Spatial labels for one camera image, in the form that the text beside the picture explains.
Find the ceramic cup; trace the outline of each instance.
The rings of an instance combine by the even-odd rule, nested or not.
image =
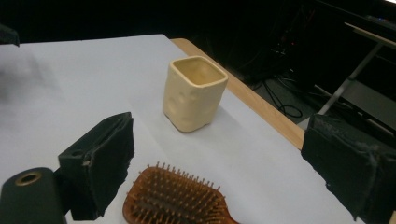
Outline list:
[[[181,132],[212,122],[227,85],[227,74],[208,59],[190,56],[169,63],[163,113]]]

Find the cable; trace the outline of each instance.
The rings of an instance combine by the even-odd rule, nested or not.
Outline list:
[[[280,99],[276,96],[276,94],[271,90],[271,88],[268,86],[268,84],[266,83],[265,80],[262,82],[262,85],[267,90],[269,96],[271,97],[271,100],[276,105],[278,111],[282,112],[285,116],[289,116],[289,117],[296,118],[296,119],[301,118],[303,116],[303,112],[300,109],[298,109],[296,106],[294,106],[294,105],[284,105],[280,101]],[[291,108],[291,109],[296,110],[297,111],[297,115],[287,112],[286,111],[287,108]]]

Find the wooden hairbrush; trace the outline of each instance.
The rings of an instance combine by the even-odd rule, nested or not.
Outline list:
[[[224,223],[237,224],[225,197],[213,182],[199,180],[168,165],[149,166],[139,172],[125,199],[122,213],[130,224]]]

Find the square cup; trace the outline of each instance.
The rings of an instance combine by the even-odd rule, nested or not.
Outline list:
[[[181,132],[212,122],[227,86],[227,74],[208,59],[190,56],[169,63],[163,113]]]

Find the table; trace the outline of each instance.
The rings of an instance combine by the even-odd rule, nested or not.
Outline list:
[[[157,161],[221,186],[241,223],[362,223],[302,160],[296,148],[304,132],[235,77],[213,122],[180,133],[162,112],[167,66],[186,57],[175,43],[186,40],[142,35],[0,46],[0,182],[30,168],[57,169],[57,156],[95,124],[131,111],[129,174],[94,223],[125,223],[126,192],[138,171]]]

